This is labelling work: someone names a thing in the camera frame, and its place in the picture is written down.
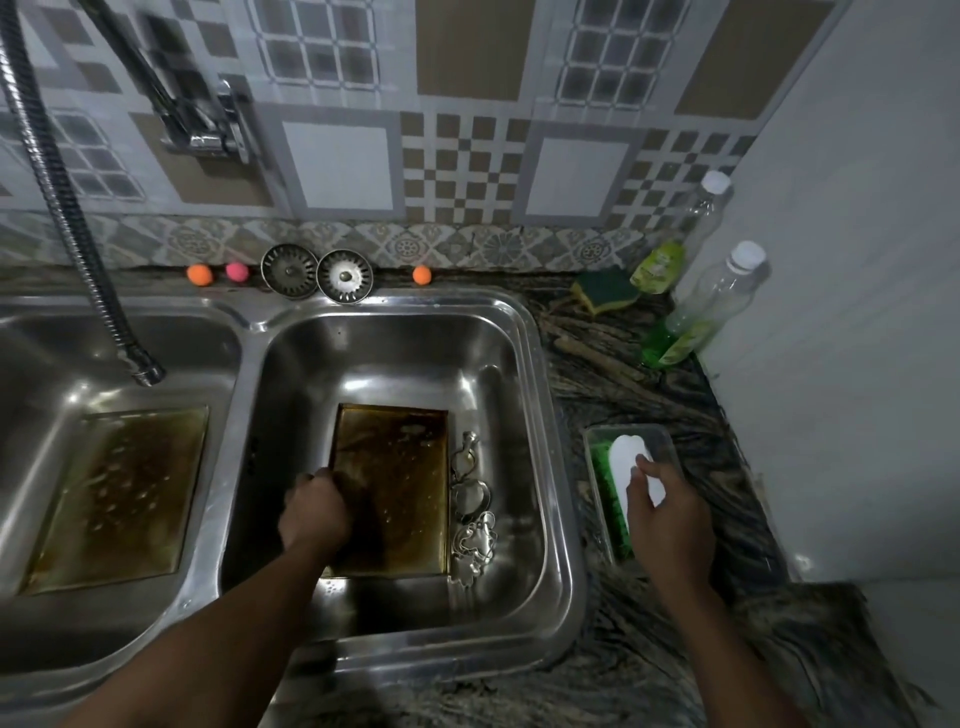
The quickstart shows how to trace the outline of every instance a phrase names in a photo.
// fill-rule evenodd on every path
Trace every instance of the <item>hand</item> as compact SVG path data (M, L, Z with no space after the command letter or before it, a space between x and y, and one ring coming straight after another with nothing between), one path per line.
M666 497L654 508L647 475L663 483ZM627 521L634 556L650 575L672 615L710 593L716 539L710 509L672 465L636 459L627 488Z
M277 528L286 550L305 545L330 557L350 537L347 505L329 468L320 468L312 475L298 475L294 487L287 491L285 502Z

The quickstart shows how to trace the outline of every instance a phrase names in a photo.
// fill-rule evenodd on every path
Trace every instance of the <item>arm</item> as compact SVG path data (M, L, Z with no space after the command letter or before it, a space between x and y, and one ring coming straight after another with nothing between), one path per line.
M663 482L654 508L647 475ZM630 540L660 601L677 624L715 728L805 728L806 720L740 639L708 576L715 541L710 511L670 465L636 459L627 489Z
M300 643L324 567L349 535L326 469L287 493L284 552L136 655L62 728L255 726Z

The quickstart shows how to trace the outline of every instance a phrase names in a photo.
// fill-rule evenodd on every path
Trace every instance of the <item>metal baking tray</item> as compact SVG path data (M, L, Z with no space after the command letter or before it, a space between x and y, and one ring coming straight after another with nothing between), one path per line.
M330 468L353 516L332 576L446 574L446 410L341 404Z

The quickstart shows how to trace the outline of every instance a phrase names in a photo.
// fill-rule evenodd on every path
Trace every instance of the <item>orange ball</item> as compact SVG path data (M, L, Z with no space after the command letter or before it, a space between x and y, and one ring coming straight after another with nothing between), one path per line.
M414 268L414 283L417 285L426 285L433 280L433 274L425 265L418 265Z
M213 271L210 270L210 266L202 263L195 263L187 268L186 276L194 285L204 286L213 282Z

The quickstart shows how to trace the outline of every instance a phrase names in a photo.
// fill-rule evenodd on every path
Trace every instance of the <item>dish soap bar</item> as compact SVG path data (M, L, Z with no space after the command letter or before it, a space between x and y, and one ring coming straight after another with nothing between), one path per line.
M639 435L620 435L613 444L610 445L610 472L613 476L613 487L616 488L616 498L620 503L620 510L623 512L624 521L627 521L627 486L630 485L630 470L636 465L636 457L643 455L647 460L651 460L650 450L643 438ZM666 491L663 489L663 483L659 478L647 475L647 491L650 493L650 499L654 507L663 502L666 497ZM630 528L630 522L627 521L627 528Z

